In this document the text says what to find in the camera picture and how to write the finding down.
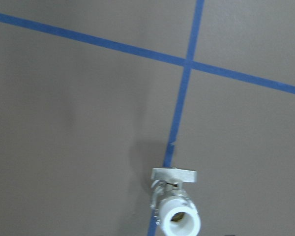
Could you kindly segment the white PPR ball valve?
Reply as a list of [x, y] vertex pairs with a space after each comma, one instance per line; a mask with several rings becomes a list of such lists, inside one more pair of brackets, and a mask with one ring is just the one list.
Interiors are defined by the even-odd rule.
[[196, 236], [201, 219], [184, 183], [196, 183], [197, 172], [179, 168], [153, 168], [150, 207], [153, 218], [166, 236]]

